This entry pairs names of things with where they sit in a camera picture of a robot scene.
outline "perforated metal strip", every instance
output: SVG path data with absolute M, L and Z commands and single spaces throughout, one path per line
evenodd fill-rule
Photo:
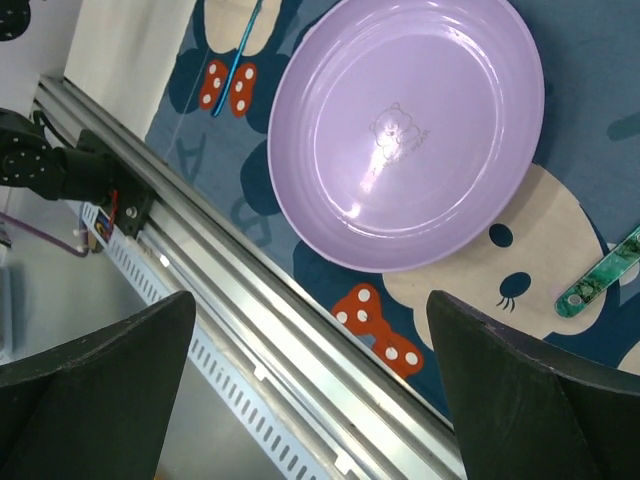
M 82 218 L 116 267 L 148 304 L 170 295 L 172 290 L 147 265 L 140 246 L 114 229 L 105 243 L 95 231 L 98 207 L 85 204 Z M 307 449 L 273 415 L 246 378 L 216 348 L 196 323 L 189 347 L 189 359 L 244 425 L 265 454 L 291 480 L 321 480 L 327 473 Z

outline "purple plate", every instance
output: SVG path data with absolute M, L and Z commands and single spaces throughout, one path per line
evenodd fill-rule
M 504 0 L 343 0 L 280 82 L 269 170 L 296 232 L 325 258 L 409 270 L 498 216 L 538 143 L 544 81 Z

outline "metal rail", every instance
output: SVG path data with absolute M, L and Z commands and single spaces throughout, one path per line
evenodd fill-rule
M 194 292 L 203 331 L 332 478 L 464 478 L 443 419 L 139 139 L 68 81 L 42 79 L 36 103 L 73 135 L 91 129 L 155 189 L 138 241 L 168 267 L 148 267 Z

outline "tablecloth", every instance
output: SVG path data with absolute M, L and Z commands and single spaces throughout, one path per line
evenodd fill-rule
M 433 290 L 640 374 L 637 267 L 574 319 L 553 310 L 563 289 L 640 223 L 640 3 L 511 1 L 545 77 L 533 163 L 507 209 L 469 246 L 437 264 L 385 275 L 347 270 L 311 250 L 283 217 L 269 180 L 267 129 L 278 82 L 334 3 L 265 0 L 214 118 L 255 0 L 198 0 L 147 144 L 444 415 L 425 311 Z

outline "purple cable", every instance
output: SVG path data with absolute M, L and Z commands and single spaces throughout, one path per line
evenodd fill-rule
M 53 237 L 51 235 L 49 235 L 48 233 L 44 233 L 43 231 L 38 230 L 37 228 L 32 227 L 31 225 L 27 225 L 24 222 L 21 222 L 20 220 L 13 218 L 9 215 L 7 215 L 6 213 L 0 212 L 0 220 L 3 220 L 7 223 L 10 223 L 22 230 L 24 230 L 25 232 L 29 232 L 32 235 L 35 235 L 36 237 L 51 243 L 52 245 L 55 245 L 56 247 L 61 248 L 62 250 L 70 253 L 71 255 L 75 256 L 75 257 L 79 257 L 79 258 L 85 258 L 87 255 L 89 255 L 89 246 L 88 246 L 88 233 L 84 233 L 83 234 L 83 241 L 84 241 L 84 245 L 82 245 L 83 247 L 83 251 L 80 252 L 78 250 L 76 250 L 74 247 L 67 245 L 66 243 L 64 243 L 62 240 L 58 240 L 56 237 Z

